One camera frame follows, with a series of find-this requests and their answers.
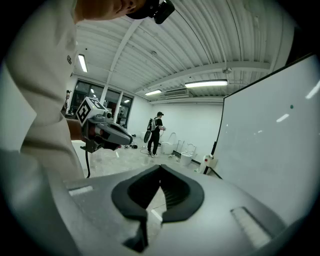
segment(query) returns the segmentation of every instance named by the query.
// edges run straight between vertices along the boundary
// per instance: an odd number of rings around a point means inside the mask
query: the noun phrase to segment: fluorescent light
[[[312,90],[308,93],[308,95],[305,96],[305,98],[311,99],[319,90],[320,90],[320,80],[318,81],[316,86],[312,88]]]
[[[279,122],[285,120],[288,116],[289,116],[289,114],[284,114],[284,115],[281,116],[276,122],[279,123]]]
[[[227,79],[220,79],[220,80],[205,80],[205,81],[198,81],[198,82],[187,82],[185,87],[192,88],[192,87],[202,87],[202,86],[227,86],[228,80]]]
[[[79,54],[78,57],[79,57],[79,61],[80,61],[83,72],[88,72],[85,56],[82,54]]]
[[[154,91],[147,92],[145,95],[149,96],[149,95],[160,94],[160,93],[162,93],[161,90],[154,90]]]

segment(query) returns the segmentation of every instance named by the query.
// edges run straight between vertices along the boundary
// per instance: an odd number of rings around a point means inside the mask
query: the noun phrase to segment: vent
[[[167,90],[163,93],[161,99],[173,99],[173,98],[188,98],[193,97],[193,94],[186,88]]]

